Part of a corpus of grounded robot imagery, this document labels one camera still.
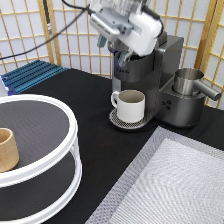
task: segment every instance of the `black table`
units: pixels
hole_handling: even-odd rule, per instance
[[[111,80],[74,69],[24,92],[63,101],[79,126],[82,181],[71,202],[47,224],[85,223],[158,126],[224,150],[224,111],[205,107],[201,122],[191,129],[153,120],[140,132],[125,133],[109,122],[111,92]]]

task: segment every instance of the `shoji screen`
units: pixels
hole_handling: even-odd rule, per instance
[[[68,3],[86,6],[87,0],[67,0]],[[71,9],[61,0],[48,0],[52,32],[55,34],[80,13]],[[111,55],[107,48],[97,47],[97,32],[89,25],[89,16],[84,13],[55,41],[58,64],[77,68],[93,74],[111,74]]]
[[[150,8],[163,18],[167,33],[184,37],[180,67],[193,68],[195,65],[207,12],[215,5],[212,2],[214,1],[211,0],[210,4],[210,0],[152,0],[150,3]]]
[[[30,50],[48,38],[42,0],[0,0],[0,57]],[[36,59],[53,63],[51,45],[0,61],[0,75]]]
[[[74,11],[63,5],[61,0],[47,1],[54,34],[80,13],[79,10]],[[67,0],[67,2],[80,6],[88,4],[87,0]],[[161,15],[168,34],[184,37],[180,67],[194,67],[203,29],[207,35],[210,28],[215,2],[214,0],[151,1],[150,8]],[[59,36],[58,41],[55,41],[56,54],[59,55],[58,64],[93,74],[109,75],[111,55],[106,48],[99,50],[96,47],[97,32],[88,22],[89,17],[86,13]],[[203,50],[204,45],[201,46],[199,53],[203,54]]]
[[[224,0],[219,0],[214,13],[207,46],[201,65],[207,84],[224,92]],[[224,110],[224,97],[219,102],[207,101],[208,105]]]

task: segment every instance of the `gray mesh mat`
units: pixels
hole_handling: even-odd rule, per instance
[[[222,170],[222,159],[165,139],[109,223],[221,224]]]
[[[67,115],[60,108],[40,101],[0,104],[0,128],[14,132],[20,160],[14,169],[27,166],[52,152],[69,130]]]
[[[68,153],[59,163],[20,184],[0,188],[0,222],[36,214],[58,200],[75,175],[75,161]]]
[[[149,160],[154,155],[162,141],[168,138],[181,143],[190,148],[212,155],[216,158],[224,159],[224,153],[218,149],[207,146],[203,143],[186,138],[166,129],[158,127],[145,146],[128,166],[114,187],[110,190],[96,211],[87,220],[86,224],[107,224],[113,213],[116,211],[125,195],[139,177],[142,170],[146,167]]]

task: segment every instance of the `coffee machine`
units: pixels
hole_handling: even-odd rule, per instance
[[[200,91],[189,96],[179,94],[173,88],[183,42],[183,38],[163,32],[152,54],[142,58],[133,55],[124,67],[118,65],[119,54],[125,51],[124,45],[108,43],[113,53],[113,91],[141,91],[146,96],[146,114],[180,128],[199,122],[206,99]]]
[[[152,118],[175,127],[196,125],[206,96],[218,100],[220,93],[202,82],[203,74],[190,69],[178,72],[184,39],[163,30],[160,17],[142,0],[92,0],[97,13],[90,24],[100,33],[98,46],[108,41],[113,55],[112,91],[138,90],[145,95],[145,118],[126,124],[110,113],[118,128],[131,131]]]

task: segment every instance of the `beige cup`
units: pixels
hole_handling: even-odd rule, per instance
[[[13,132],[0,128],[0,173],[11,170],[18,162],[19,152]]]

